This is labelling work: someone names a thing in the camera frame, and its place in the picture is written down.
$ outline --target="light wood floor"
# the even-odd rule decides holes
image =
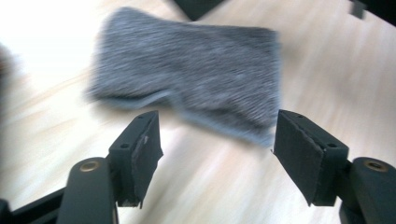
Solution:
[[[0,43],[14,58],[2,96],[0,198],[19,208],[65,185],[69,169],[104,157],[138,114],[84,98],[103,19],[121,6],[184,21],[164,0],[0,2]],[[396,28],[360,21],[347,0],[229,0],[199,23],[280,32],[282,108],[350,147],[349,159],[396,165]],[[270,148],[160,109],[164,157],[142,210],[120,223],[339,223],[335,207],[308,207]]]

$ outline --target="folded towel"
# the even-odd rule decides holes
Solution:
[[[164,21],[123,7],[106,22],[89,88],[136,109],[170,104],[187,120],[262,146],[279,109],[277,33]]]

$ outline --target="black object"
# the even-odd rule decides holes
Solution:
[[[163,155],[158,112],[135,118],[104,158],[70,171],[67,186],[11,212],[0,200],[0,223],[118,223],[117,206],[142,207]]]
[[[174,2],[190,20],[197,21],[223,0],[174,0]]]
[[[274,154],[308,204],[333,206],[349,223],[396,223],[396,170],[372,158],[347,160],[348,148],[310,119],[279,110]]]
[[[197,21],[223,0],[174,0],[192,21]],[[396,0],[349,0],[353,2],[351,14],[363,19],[364,10],[396,26]]]
[[[352,14],[362,18],[362,10],[365,9],[377,17],[396,26],[396,0],[350,0],[354,2]]]

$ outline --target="gray fabric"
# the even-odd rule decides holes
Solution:
[[[164,21],[123,7],[104,27],[89,94],[122,108],[170,104],[185,119],[269,146],[276,40],[263,28]]]

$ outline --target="wooden surface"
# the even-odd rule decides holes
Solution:
[[[19,208],[65,185],[70,168],[104,157],[138,114],[84,97],[103,19],[121,6],[184,21],[169,1],[3,1],[0,42],[12,56],[1,99],[0,198]],[[350,147],[349,159],[396,165],[396,29],[347,0],[230,0],[199,23],[280,32],[282,108]],[[230,139],[160,108],[164,157],[142,210],[120,223],[339,223],[308,207],[270,148]]]

